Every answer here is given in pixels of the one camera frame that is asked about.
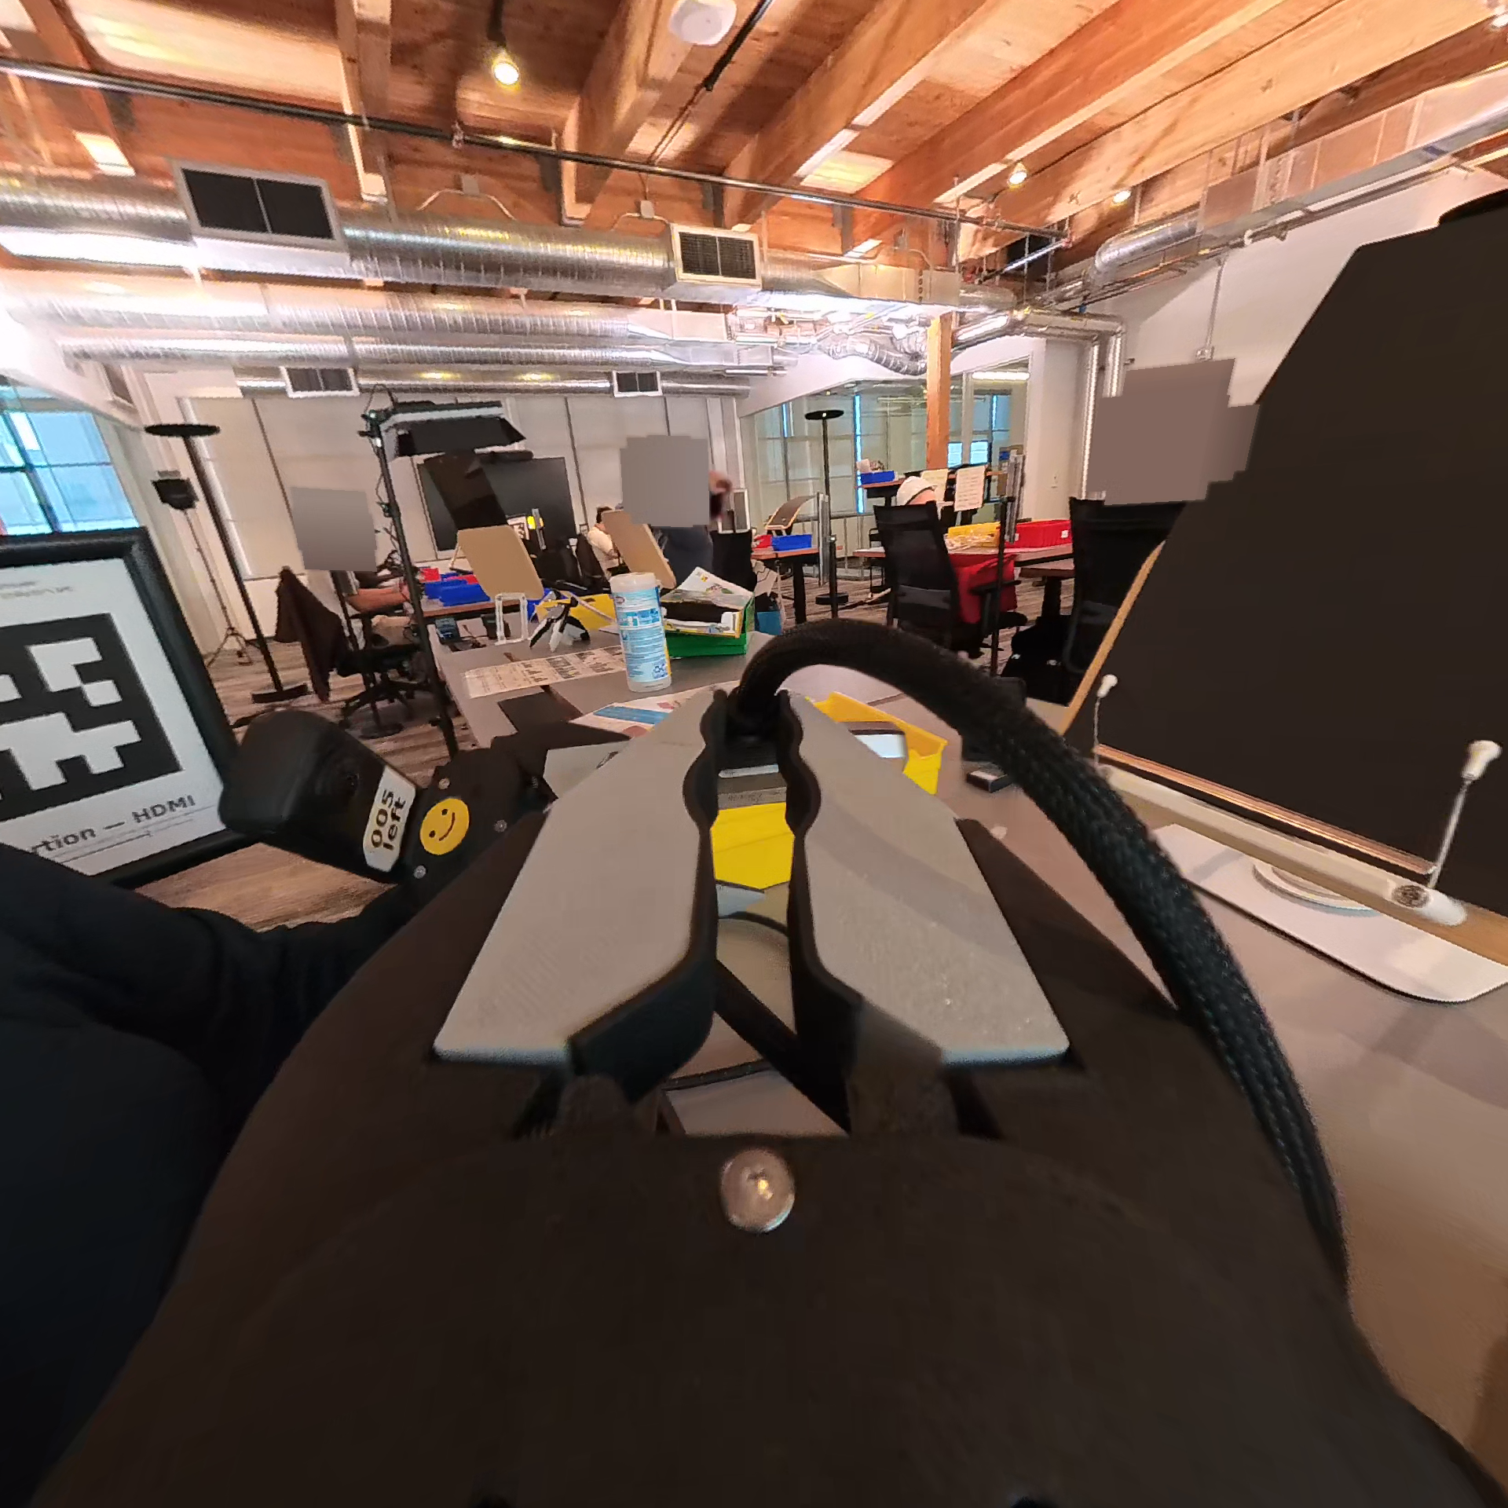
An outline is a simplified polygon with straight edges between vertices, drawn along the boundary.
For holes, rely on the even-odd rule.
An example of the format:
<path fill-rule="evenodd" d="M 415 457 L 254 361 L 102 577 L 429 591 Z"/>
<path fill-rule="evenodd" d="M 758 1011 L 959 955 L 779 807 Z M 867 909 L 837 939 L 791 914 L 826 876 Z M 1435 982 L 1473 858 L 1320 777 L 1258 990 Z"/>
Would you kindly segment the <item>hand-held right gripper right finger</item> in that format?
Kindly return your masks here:
<path fill-rule="evenodd" d="M 1065 1056 L 1065 1027 L 956 812 L 807 698 L 783 705 L 794 963 L 813 1005 L 889 1021 L 943 1066 Z"/>

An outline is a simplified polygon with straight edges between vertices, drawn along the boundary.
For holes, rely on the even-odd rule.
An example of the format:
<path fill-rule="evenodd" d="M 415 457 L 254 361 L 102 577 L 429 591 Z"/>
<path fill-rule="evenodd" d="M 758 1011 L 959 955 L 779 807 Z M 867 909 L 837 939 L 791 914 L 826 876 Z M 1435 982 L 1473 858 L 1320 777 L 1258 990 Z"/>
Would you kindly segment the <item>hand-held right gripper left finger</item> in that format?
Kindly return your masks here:
<path fill-rule="evenodd" d="M 722 694 L 614 742 L 544 818 L 436 1056 L 535 1070 L 681 1070 L 717 1004 Z"/>

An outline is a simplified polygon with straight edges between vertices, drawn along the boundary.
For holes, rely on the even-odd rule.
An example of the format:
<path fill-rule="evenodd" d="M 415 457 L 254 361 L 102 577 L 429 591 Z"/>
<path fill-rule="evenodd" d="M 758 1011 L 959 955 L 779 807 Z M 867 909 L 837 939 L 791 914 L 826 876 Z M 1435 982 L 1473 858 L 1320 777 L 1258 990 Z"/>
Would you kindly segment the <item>yellow plastic bin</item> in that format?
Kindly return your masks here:
<path fill-rule="evenodd" d="M 876 705 L 832 689 L 813 701 L 876 756 L 895 762 L 920 788 L 936 792 L 949 736 L 912 726 Z M 714 823 L 714 871 L 719 882 L 773 890 L 794 876 L 794 832 L 786 777 L 764 754 L 719 770 L 719 820 Z"/>

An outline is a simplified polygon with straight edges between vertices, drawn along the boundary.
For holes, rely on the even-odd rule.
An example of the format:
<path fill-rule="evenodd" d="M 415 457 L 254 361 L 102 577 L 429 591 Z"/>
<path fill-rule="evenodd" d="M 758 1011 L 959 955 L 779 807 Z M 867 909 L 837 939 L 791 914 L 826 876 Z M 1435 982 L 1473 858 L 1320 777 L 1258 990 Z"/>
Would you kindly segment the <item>metal hdmi port hub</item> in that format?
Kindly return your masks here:
<path fill-rule="evenodd" d="M 1280 1047 L 1233 947 L 1123 797 L 999 678 L 933 643 L 881 623 L 826 622 L 756 651 L 731 694 L 747 736 L 774 728 L 774 701 L 800 668 L 860 668 L 933 713 L 999 763 L 1095 873 L 1155 963 L 1172 1005 L 1215 1047 L 1299 1192 L 1328 1268 L 1347 1287 L 1347 1229 L 1334 1171 Z"/>

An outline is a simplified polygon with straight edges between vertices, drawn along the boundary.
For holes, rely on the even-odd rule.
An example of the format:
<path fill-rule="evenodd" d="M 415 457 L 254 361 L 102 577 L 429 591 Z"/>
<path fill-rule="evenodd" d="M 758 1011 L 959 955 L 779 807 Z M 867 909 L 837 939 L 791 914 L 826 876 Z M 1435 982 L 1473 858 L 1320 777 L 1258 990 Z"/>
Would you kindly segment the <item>person's left forearm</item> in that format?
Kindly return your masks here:
<path fill-rule="evenodd" d="M 248 1113 L 407 927 L 256 932 L 0 853 L 0 1501 L 27 1503 L 178 1268 Z"/>

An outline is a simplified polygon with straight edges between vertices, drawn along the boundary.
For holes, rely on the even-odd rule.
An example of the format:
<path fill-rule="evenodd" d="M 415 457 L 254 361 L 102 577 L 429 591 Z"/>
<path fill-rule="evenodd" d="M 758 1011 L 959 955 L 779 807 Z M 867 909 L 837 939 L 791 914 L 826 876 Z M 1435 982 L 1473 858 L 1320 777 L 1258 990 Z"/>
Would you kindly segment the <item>printed sheet in plastic sleeve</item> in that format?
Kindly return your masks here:
<path fill-rule="evenodd" d="M 503 698 L 517 689 L 552 687 L 564 679 L 594 679 L 612 672 L 624 672 L 624 654 L 617 647 L 574 647 L 560 654 L 526 654 L 465 668 L 465 687 L 470 698 Z"/>

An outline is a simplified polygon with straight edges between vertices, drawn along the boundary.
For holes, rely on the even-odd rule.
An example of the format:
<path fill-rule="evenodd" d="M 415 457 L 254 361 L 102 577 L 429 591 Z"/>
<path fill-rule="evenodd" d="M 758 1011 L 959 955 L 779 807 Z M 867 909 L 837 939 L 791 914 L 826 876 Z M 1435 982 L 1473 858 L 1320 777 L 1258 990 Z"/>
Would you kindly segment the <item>blue white wipes canister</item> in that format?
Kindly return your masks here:
<path fill-rule="evenodd" d="M 614 575 L 612 598 L 628 682 L 642 689 L 666 689 L 674 672 L 655 575 Z"/>

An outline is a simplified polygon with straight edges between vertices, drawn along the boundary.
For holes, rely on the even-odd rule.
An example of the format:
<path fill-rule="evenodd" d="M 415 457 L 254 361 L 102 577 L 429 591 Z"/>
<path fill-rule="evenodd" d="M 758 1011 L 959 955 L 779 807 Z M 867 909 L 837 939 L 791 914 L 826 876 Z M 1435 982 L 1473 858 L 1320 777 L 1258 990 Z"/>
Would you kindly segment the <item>tan board on stand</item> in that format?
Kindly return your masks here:
<path fill-rule="evenodd" d="M 628 509 L 608 509 L 599 526 L 614 539 L 614 549 L 631 575 L 653 575 L 661 588 L 676 588 L 676 575 L 669 572 L 669 562 L 646 523 L 640 523 Z"/>
<path fill-rule="evenodd" d="M 470 575 L 479 575 L 479 586 L 494 596 L 523 596 L 542 598 L 546 596 L 537 562 L 531 556 L 523 535 L 503 523 L 503 526 L 479 526 L 458 533 L 461 554 L 470 562 Z"/>

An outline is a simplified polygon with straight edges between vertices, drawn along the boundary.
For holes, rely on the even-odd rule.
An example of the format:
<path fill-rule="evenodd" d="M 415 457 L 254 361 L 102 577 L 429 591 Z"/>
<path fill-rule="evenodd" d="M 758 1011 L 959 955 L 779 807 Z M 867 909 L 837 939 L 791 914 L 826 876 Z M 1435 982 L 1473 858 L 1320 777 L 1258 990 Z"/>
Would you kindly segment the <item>green plastic bin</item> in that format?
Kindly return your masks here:
<path fill-rule="evenodd" d="M 756 591 L 696 567 L 661 596 L 669 660 L 745 654 L 756 627 Z"/>

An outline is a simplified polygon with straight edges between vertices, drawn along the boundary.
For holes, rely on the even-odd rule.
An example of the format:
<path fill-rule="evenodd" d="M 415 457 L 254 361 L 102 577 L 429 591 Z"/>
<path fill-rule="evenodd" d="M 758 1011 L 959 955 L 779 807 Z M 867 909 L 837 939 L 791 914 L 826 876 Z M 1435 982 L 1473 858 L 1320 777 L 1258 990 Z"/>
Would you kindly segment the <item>black tv screen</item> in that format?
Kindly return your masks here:
<path fill-rule="evenodd" d="M 579 533 L 570 464 L 505 452 L 445 452 L 418 464 L 436 549 L 451 554 L 461 530 L 526 523 L 546 544 L 573 544 Z"/>

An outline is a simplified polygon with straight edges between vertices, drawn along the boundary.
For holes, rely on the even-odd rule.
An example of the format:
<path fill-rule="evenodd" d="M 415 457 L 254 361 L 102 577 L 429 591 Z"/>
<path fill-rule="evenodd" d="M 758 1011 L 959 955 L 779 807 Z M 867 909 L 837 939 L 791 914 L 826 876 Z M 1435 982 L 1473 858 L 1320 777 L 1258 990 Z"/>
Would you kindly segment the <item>black light stand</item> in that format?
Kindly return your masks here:
<path fill-rule="evenodd" d="M 834 516 L 832 516 L 832 420 L 837 420 L 837 405 L 816 405 L 807 411 L 807 420 L 822 425 L 822 493 L 816 493 L 816 544 L 822 544 L 822 577 L 826 591 L 816 596 L 832 622 L 837 622 L 847 605 L 847 591 L 837 588 L 837 535 L 834 535 Z"/>
<path fill-rule="evenodd" d="M 231 572 L 231 581 L 234 581 L 234 591 L 238 591 L 244 609 L 247 609 L 247 622 L 248 622 L 248 627 L 254 627 L 256 651 L 261 651 L 261 660 L 263 660 L 263 666 L 266 666 L 266 678 L 272 678 L 272 687 L 266 687 L 266 689 L 254 689 L 254 705 L 256 705 L 256 709 L 280 709 L 280 705 L 293 705 L 293 701 L 304 698 L 304 694 L 310 694 L 310 682 L 285 682 L 285 679 L 280 679 L 280 668 L 276 668 L 275 651 L 272 651 L 272 643 L 266 643 L 266 633 L 263 633 L 263 627 L 261 627 L 261 616 L 256 616 L 256 605 L 254 605 L 254 596 L 248 596 L 247 575 L 244 575 L 244 567 L 238 567 L 238 554 L 234 554 L 234 544 L 231 544 L 228 520 L 225 520 L 225 510 L 221 510 L 221 501 L 217 501 L 213 482 L 211 482 L 209 467 L 205 467 L 202 442 L 205 442 L 205 437 L 213 437 L 213 433 L 217 433 L 217 425 L 162 420 L 162 425 L 147 425 L 147 433 L 152 433 L 152 437 L 166 437 L 166 442 L 184 442 L 186 459 L 190 459 L 190 467 L 192 467 L 196 488 L 202 488 L 202 493 L 205 493 L 205 509 L 209 509 L 209 516 L 211 516 L 211 523 L 213 523 L 213 533 L 217 533 L 217 539 L 221 539 L 221 554 L 225 554 L 228 572 Z"/>

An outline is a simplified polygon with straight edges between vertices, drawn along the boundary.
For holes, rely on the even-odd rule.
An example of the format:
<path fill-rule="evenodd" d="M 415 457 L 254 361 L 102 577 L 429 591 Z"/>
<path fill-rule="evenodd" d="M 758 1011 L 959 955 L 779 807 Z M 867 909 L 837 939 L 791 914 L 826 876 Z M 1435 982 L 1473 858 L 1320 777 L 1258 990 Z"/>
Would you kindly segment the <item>black studio light on stand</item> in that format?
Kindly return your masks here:
<path fill-rule="evenodd" d="M 399 575 L 407 586 L 407 616 L 418 633 L 424 687 L 436 698 L 436 726 L 441 728 L 445 754 L 458 756 L 461 741 L 451 713 L 451 689 L 441 682 L 441 672 L 432 651 L 432 633 L 421 605 L 421 575 L 407 546 L 407 526 L 405 526 L 405 509 L 399 509 L 390 459 L 505 447 L 512 442 L 523 442 L 523 430 L 503 415 L 500 402 L 390 399 L 386 405 L 368 405 L 363 415 L 363 437 L 373 445 L 378 464 L 378 509 L 397 539 Z"/>

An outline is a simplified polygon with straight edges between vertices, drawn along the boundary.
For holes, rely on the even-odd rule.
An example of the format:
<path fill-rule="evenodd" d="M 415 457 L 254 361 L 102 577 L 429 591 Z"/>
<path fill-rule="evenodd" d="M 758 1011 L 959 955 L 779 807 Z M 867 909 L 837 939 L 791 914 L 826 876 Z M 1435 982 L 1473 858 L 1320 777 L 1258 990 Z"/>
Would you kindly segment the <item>glass window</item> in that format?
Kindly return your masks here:
<path fill-rule="evenodd" d="M 142 526 L 123 480 L 121 425 L 43 394 L 0 381 L 0 533 L 109 533 Z"/>

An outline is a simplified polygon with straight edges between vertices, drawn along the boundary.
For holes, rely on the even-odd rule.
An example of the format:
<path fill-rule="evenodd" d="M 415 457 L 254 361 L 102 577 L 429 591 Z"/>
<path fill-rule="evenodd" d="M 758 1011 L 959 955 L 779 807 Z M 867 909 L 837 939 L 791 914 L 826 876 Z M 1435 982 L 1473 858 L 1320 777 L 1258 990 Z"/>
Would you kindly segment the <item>black board on white stand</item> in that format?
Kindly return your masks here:
<path fill-rule="evenodd" d="M 1069 736 L 1180 873 L 1418 1004 L 1504 990 L 1504 194 L 1340 271 L 1266 381 L 1247 467 L 1188 501 L 1117 616 Z M 1389 900 L 1435 858 L 1456 928 Z"/>

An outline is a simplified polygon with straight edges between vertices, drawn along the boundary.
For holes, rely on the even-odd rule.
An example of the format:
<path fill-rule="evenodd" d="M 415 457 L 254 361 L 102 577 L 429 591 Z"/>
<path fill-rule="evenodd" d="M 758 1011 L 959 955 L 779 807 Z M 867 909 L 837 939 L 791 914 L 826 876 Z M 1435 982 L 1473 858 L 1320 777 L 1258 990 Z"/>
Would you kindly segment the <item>ceiling vent grille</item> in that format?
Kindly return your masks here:
<path fill-rule="evenodd" d="M 177 160 L 172 180 L 196 238 L 338 250 L 344 229 L 330 185 L 310 175 Z"/>
<path fill-rule="evenodd" d="M 669 225 L 669 260 L 681 288 L 764 288 L 763 240 L 747 231 Z"/>

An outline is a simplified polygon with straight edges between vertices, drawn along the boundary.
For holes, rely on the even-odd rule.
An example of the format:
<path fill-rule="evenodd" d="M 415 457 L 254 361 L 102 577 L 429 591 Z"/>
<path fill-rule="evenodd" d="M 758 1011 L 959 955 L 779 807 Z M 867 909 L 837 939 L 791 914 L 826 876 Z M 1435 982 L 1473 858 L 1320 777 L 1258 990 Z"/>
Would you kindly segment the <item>silver ventilation duct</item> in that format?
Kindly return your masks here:
<path fill-rule="evenodd" d="M 4 253 L 58 263 L 722 305 L 797 300 L 797 308 L 826 308 L 829 300 L 952 308 L 961 294 L 959 272 L 783 254 L 773 250 L 763 250 L 764 288 L 758 292 L 681 288 L 674 280 L 669 225 L 661 233 L 608 233 L 519 219 L 386 217 L 368 211 L 338 211 L 338 217 L 344 229 L 344 244 L 338 250 L 196 238 L 178 188 L 13 173 L 0 180 Z"/>
<path fill-rule="evenodd" d="M 773 373 L 731 314 L 172 277 L 6 272 L 4 313 L 102 363 Z"/>

